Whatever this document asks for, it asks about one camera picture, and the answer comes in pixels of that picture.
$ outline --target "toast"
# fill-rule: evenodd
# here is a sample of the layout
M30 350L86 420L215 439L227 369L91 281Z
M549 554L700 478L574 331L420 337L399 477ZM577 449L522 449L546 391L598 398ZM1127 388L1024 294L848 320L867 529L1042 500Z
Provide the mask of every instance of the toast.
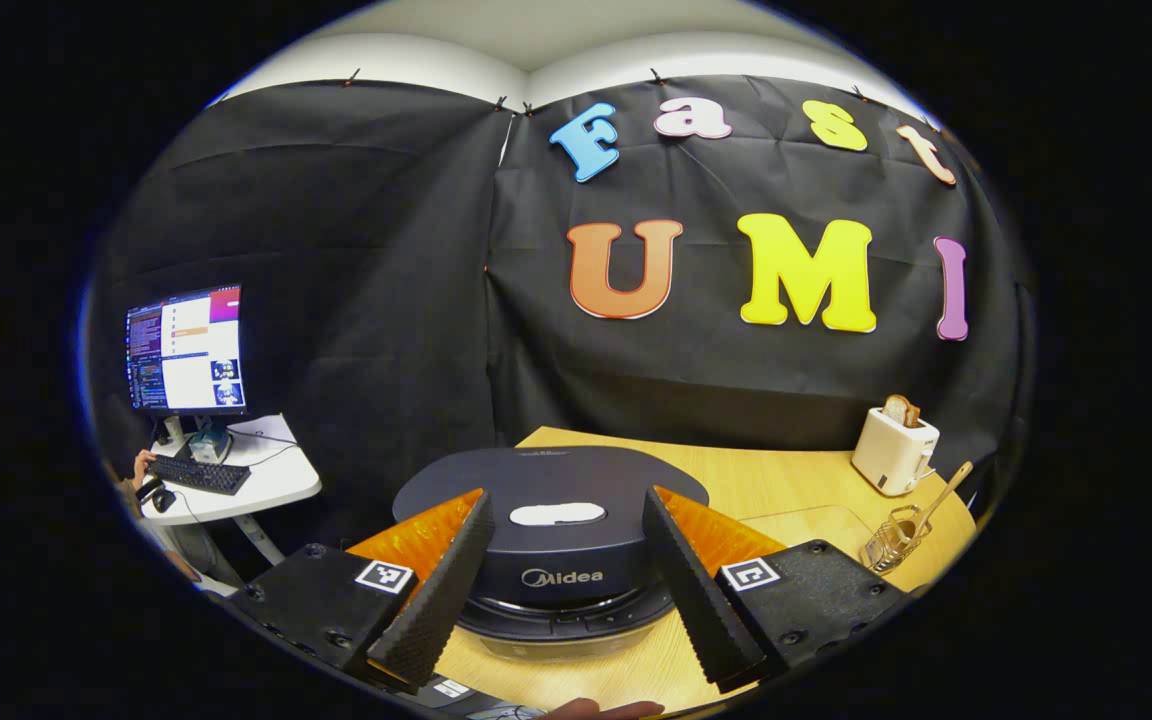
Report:
M882 415L896 420L907 429L918 427L918 407L904 395L888 395L882 404Z

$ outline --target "monitor screen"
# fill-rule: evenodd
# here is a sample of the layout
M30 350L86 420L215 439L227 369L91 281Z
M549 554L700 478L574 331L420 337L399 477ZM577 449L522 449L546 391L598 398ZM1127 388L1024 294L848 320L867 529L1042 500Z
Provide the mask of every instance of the monitor screen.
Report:
M127 382L146 414L242 414L238 286L189 291L127 311Z

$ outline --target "desk leg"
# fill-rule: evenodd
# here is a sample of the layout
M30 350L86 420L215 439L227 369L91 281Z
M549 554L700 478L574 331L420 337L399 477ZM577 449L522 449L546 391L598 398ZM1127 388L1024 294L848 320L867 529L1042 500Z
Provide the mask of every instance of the desk leg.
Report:
M270 537L265 535L265 530L262 530L260 524L256 523L256 518L252 518L251 515L234 515L234 523L238 523L238 528L242 528L247 539L255 544L256 550L265 556L265 560L270 561L270 564L279 564L283 561L283 553L274 547L274 543L270 541Z

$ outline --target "black fabric curtain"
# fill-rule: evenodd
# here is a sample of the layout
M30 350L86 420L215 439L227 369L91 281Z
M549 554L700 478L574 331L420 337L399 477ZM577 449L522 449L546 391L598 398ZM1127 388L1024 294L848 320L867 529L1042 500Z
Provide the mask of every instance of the black fabric curtain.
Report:
M659 104L688 96L721 104L732 136L658 135ZM805 100L849 111L867 149L823 145ZM599 101L616 108L621 156L576 183L550 134ZM905 123L955 187L896 135ZM893 392L941 429L935 468L980 468L967 500L1014 473L1034 350L1032 278L970 164L919 119L787 79L605 88L531 118L397 83L247 92L187 127L109 228L91 306L97 437L121 473L147 441L128 400L127 309L242 283L251 415L285 414L323 478L319 497L262 514L288 547L357 541L392 523L394 493L429 462L540 425L849 450ZM749 213L783 215L812 251L831 220L867 225L877 328L824 328L828 294L809 325L793 311L743 323L753 270L736 222ZM620 225L609 282L628 291L643 278L632 228L662 218L684 225L664 305L636 320L582 311L568 229ZM937 336L937 236L968 253L965 341Z

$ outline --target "wooden spatula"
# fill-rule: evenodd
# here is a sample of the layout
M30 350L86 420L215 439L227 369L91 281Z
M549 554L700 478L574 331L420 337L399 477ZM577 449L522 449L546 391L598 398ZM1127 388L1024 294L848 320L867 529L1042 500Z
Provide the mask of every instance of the wooden spatula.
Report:
M923 525L927 524L927 518L931 518L932 511L937 511L937 507L940 507L941 502L945 501L947 497L950 497L950 493L954 492L960 484L963 484L963 478L967 478L970 471L972 471L972 461L968 460L958 469L958 471L954 473L954 477L950 478L950 483L948 483L943 491L941 491L941 495L929 505L926 510L919 510L918 515L914 515L914 517L909 520L909 523L914 524L914 532L909 533L909 537L916 538L918 537L918 533L923 532Z

